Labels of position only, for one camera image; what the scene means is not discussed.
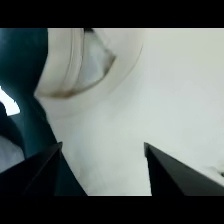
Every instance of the gray fabric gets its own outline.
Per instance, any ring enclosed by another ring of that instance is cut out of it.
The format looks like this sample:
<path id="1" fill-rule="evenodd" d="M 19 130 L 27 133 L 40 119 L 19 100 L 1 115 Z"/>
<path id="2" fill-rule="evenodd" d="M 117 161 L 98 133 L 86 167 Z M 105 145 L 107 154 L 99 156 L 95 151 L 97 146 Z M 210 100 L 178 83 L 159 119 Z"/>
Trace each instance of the gray fabric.
<path id="1" fill-rule="evenodd" d="M 21 148 L 0 136 L 0 173 L 24 160 Z"/>

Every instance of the dark teal surface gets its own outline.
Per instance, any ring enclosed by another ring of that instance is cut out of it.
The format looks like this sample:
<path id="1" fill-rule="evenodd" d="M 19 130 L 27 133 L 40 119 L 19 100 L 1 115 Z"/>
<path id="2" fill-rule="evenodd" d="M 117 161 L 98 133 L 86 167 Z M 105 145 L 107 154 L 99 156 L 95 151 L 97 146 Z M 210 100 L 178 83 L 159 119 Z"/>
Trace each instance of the dark teal surface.
<path id="1" fill-rule="evenodd" d="M 33 97 L 48 53 L 47 28 L 0 28 L 0 85 L 20 114 L 11 116 L 21 132 L 26 158 L 56 143 L 46 114 Z M 85 195 L 64 157 L 56 195 Z"/>

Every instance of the bright light spot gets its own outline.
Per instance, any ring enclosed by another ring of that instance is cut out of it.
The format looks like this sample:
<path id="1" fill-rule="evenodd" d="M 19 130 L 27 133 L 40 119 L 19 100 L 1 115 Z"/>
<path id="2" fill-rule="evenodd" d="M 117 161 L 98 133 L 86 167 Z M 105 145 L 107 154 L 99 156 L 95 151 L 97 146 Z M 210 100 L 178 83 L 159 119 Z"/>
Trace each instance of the bright light spot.
<path id="1" fill-rule="evenodd" d="M 0 101 L 5 106 L 7 116 L 20 113 L 20 109 L 17 103 L 2 90 L 1 86 L 0 86 Z"/>

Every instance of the teal fabric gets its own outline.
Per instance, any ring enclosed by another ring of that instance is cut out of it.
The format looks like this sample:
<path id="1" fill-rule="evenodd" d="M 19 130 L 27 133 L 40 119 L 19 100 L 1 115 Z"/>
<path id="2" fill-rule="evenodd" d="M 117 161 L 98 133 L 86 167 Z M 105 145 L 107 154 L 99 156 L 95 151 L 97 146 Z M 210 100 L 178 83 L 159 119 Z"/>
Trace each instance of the teal fabric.
<path id="1" fill-rule="evenodd" d="M 56 143 L 45 111 L 33 96 L 47 53 L 47 28 L 0 28 L 0 85 L 20 108 L 11 119 L 22 135 L 26 158 Z M 55 195 L 86 195 L 64 157 Z"/>

